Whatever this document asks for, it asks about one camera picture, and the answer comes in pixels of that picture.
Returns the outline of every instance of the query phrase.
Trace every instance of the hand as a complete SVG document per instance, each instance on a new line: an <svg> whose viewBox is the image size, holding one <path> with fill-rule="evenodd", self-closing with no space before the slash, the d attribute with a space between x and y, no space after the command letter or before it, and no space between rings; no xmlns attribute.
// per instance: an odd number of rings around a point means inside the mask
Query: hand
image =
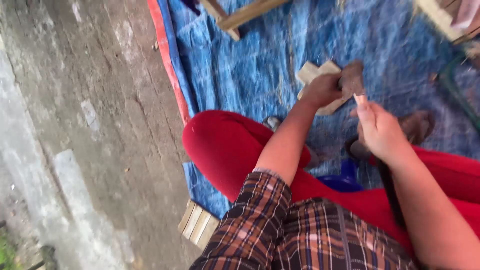
<svg viewBox="0 0 480 270"><path fill-rule="evenodd" d="M359 140L388 165L413 151L398 120L375 102L360 104L350 112L358 116Z"/></svg>
<svg viewBox="0 0 480 270"><path fill-rule="evenodd" d="M338 90L338 80L342 73L325 74L316 77L303 89L300 99L311 103L316 109L325 107L334 100L342 98L342 91Z"/></svg>

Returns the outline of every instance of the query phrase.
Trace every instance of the blue tarp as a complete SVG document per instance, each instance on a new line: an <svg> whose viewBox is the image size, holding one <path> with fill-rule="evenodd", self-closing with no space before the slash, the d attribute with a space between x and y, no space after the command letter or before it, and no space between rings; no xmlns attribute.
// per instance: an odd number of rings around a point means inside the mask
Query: blue tarp
<svg viewBox="0 0 480 270"><path fill-rule="evenodd" d="M249 0L220 1L227 13ZM283 118L302 85L295 73L306 61L332 59L340 67L363 60L370 100L395 115L432 110L433 134L423 147L480 160L480 139L468 118L429 80L454 56L454 48L423 14L413 15L410 0L295 0L240 27L233 41L199 6L196 16L179 0L158 0L168 35L170 56L189 105L189 113L219 109L256 121ZM469 101L480 108L479 74L467 64L457 79ZM325 161L313 175L339 173L344 141L355 134L348 101L331 116L316 117L307 144ZM221 217L227 200L191 163L184 164L192 199ZM359 168L360 183L378 187L375 169Z"/></svg>

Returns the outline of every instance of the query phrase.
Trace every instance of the wooden chair leg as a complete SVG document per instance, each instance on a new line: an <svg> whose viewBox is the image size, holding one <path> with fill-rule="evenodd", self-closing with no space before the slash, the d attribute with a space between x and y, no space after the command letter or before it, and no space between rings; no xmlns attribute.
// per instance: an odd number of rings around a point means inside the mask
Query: wooden chair leg
<svg viewBox="0 0 480 270"><path fill-rule="evenodd" d="M205 7L208 14L212 15L215 18L215 22L225 20L228 18L227 13L222 9L222 7L217 3L216 0L200 0L200 3ZM232 28L226 31L235 41L240 40L240 33L238 28Z"/></svg>

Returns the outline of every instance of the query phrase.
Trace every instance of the grass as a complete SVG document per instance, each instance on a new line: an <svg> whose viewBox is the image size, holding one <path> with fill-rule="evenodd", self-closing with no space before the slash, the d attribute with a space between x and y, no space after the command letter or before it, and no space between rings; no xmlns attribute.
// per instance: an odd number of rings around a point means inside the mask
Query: grass
<svg viewBox="0 0 480 270"><path fill-rule="evenodd" d="M4 270L19 270L20 265L15 263L15 248L8 242L6 232L0 231L0 264Z"/></svg>

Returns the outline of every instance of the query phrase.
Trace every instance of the shirt sleeve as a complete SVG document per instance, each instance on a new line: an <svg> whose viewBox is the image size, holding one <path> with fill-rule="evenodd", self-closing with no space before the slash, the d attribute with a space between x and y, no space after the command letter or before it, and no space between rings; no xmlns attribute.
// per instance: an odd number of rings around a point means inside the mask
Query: shirt sleeve
<svg viewBox="0 0 480 270"><path fill-rule="evenodd" d="M270 269L290 200L290 188L274 173L250 173L190 269Z"/></svg>

